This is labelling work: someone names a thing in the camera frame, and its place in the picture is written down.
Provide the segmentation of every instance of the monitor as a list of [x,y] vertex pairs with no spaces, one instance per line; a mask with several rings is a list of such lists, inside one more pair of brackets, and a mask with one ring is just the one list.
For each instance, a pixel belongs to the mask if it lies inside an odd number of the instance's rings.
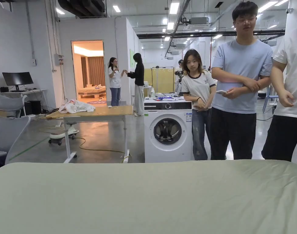
[[29,85],[34,83],[30,73],[2,73],[7,86],[15,86],[16,91],[20,92],[19,85]]

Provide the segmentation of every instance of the light blue t-shirt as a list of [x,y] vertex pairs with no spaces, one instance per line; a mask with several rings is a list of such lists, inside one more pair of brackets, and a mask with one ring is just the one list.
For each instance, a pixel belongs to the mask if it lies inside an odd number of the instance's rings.
[[[259,76],[270,75],[272,53],[271,47],[262,41],[257,40],[249,46],[243,46],[233,40],[218,47],[212,67],[258,80]],[[242,86],[243,83],[217,82],[217,90],[227,91]],[[221,94],[215,94],[212,106],[225,112],[253,114],[256,112],[257,96],[257,92],[247,93],[231,100]]]

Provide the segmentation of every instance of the label sticker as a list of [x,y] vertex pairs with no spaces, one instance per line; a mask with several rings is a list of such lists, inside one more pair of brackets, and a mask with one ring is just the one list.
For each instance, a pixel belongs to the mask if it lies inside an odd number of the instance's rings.
[[192,121],[192,114],[191,113],[186,113],[186,121],[191,122]]

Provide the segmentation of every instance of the crumpled fabric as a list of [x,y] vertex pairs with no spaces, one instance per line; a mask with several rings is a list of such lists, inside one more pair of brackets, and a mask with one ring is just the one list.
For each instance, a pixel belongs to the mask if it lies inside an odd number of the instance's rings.
[[93,112],[94,110],[95,106],[92,106],[84,102],[80,102],[78,100],[70,100],[66,104],[63,104],[58,111],[60,113],[74,114],[77,112]]

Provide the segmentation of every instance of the washing machine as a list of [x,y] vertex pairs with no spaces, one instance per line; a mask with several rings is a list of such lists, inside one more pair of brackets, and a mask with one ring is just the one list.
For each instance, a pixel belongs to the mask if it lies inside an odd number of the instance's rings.
[[192,103],[185,100],[144,102],[145,162],[192,158]]

